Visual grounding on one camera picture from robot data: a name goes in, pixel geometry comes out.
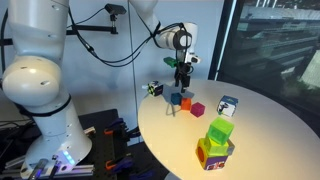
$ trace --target orange block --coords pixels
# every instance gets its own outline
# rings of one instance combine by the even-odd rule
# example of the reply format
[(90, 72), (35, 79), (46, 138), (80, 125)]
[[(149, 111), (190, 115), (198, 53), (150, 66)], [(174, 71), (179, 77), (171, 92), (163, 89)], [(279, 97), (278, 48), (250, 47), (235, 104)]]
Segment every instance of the orange block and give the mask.
[(190, 109), (191, 109), (191, 98), (182, 98), (181, 110), (190, 111)]

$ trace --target round table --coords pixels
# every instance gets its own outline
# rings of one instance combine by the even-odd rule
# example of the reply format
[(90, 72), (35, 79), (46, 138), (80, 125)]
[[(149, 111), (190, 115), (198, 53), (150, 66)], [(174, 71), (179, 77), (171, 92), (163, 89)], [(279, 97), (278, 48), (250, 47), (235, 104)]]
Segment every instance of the round table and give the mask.
[[(177, 177), (183, 180), (319, 179), (319, 137), (283, 106), (239, 86), (192, 79), (188, 91), (181, 95), (191, 97), (192, 104), (199, 102), (205, 106), (204, 114), (197, 118), (170, 103), (171, 94), (179, 91), (173, 82), (164, 84), (163, 94), (147, 95), (138, 113), (146, 145)], [(233, 117), (217, 113), (224, 95), (239, 100)], [(235, 150), (224, 168), (206, 171), (196, 155), (197, 142), (219, 116), (235, 125), (230, 136)]]

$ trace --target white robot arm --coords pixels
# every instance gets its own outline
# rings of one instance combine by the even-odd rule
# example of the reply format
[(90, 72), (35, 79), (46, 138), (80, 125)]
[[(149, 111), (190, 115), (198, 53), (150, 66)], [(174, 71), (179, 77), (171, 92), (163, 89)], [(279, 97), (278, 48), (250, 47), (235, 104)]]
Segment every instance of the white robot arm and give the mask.
[[(176, 82), (188, 87), (190, 64), (200, 62), (194, 54), (197, 26), (180, 23), (178, 27), (162, 27), (153, 13), (157, 0), (130, 3), (157, 46), (179, 52)], [(2, 88), (32, 116), (42, 133), (26, 154), (23, 179), (37, 179), (43, 169), (49, 175), (57, 164), (58, 174), (69, 173), (91, 150), (92, 142), (83, 132), (59, 68), (68, 11), (69, 0), (9, 0), (8, 20), (16, 56), (3, 74)]]

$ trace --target stacked blocks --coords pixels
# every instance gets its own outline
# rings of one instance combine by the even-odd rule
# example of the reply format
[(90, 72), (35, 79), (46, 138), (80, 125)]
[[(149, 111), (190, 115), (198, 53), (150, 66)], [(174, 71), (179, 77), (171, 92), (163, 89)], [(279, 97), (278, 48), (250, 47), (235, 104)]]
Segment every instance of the stacked blocks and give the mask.
[(163, 92), (163, 84), (160, 84), (159, 81), (152, 81), (148, 84), (148, 93), (153, 96), (158, 96)]
[(229, 140), (234, 125), (222, 118), (215, 119), (205, 138), (200, 138), (196, 154), (204, 170), (221, 169), (228, 156), (234, 151), (234, 144)]
[(173, 105), (181, 105), (182, 95), (180, 93), (171, 94), (171, 102)]
[(191, 114), (195, 115), (196, 117), (199, 117), (201, 115), (203, 115), (204, 113), (204, 110), (205, 110), (205, 106), (202, 105), (201, 103), (195, 103), (191, 106)]
[(238, 99), (230, 96), (223, 96), (218, 106), (218, 113), (232, 117), (236, 111)]
[(181, 110), (188, 110), (191, 109), (191, 98), (182, 98), (181, 99)]

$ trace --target table surface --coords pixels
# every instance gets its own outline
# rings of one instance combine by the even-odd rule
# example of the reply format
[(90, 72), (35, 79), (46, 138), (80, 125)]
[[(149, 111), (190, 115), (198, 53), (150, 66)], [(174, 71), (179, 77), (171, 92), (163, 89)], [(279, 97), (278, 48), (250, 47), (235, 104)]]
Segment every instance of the table surface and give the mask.
[[(170, 104), (173, 82), (164, 84), (163, 95), (146, 95), (138, 123), (142, 137), (155, 157), (183, 180), (195, 179), (318, 179), (319, 137), (300, 118), (280, 104), (251, 90), (232, 84), (191, 80), (183, 97), (205, 105), (199, 118)], [(235, 128), (235, 144), (223, 169), (205, 171), (196, 156), (197, 142), (204, 138), (217, 117), (223, 95), (239, 100), (233, 117), (221, 115)]]

